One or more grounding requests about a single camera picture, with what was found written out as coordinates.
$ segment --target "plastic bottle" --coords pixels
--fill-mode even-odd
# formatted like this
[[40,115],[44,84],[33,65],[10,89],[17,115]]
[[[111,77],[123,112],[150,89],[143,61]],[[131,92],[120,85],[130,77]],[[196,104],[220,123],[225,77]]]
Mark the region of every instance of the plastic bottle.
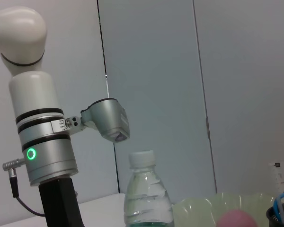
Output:
[[133,175],[124,202],[126,227],[174,227],[169,196],[154,171],[153,150],[129,155]]

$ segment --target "blue scissors handle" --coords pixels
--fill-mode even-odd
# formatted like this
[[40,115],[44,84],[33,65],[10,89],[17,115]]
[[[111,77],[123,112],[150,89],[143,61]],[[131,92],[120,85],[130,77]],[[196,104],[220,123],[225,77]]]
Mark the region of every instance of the blue scissors handle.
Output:
[[[282,193],[281,195],[279,195],[279,197],[280,197],[280,199],[281,199],[281,198],[284,198],[284,193]],[[278,203],[277,203],[276,199],[275,199],[275,201],[274,201],[273,207],[274,207],[274,212],[275,212],[276,218],[277,218],[279,221],[281,221],[281,215],[280,215],[280,211],[279,211],[279,207],[278,207]]]

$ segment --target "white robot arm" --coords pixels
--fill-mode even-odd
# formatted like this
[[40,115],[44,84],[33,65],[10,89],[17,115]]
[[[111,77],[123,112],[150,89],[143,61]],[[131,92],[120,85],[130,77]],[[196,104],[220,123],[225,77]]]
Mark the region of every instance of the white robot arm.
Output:
[[9,90],[23,153],[3,169],[19,199],[15,169],[26,165],[31,186],[39,186],[48,227],[83,227],[70,178],[78,172],[70,135],[89,127],[117,143],[129,138],[129,123],[113,98],[94,102],[81,117],[64,117],[52,77],[41,71],[46,34],[44,20],[33,9],[0,11],[0,53],[12,74]]

